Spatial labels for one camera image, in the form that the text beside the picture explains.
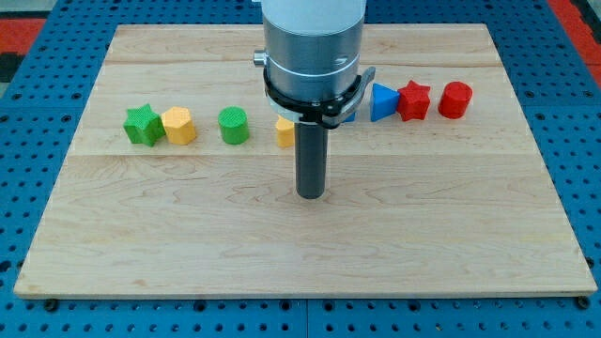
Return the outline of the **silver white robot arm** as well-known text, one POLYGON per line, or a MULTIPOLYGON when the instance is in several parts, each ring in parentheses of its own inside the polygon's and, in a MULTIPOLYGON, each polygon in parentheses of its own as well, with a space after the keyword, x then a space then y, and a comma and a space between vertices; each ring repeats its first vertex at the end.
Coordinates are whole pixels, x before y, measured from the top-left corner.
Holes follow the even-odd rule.
POLYGON ((358 73, 365 0, 261 0, 265 47, 253 61, 293 100, 332 100, 358 73))

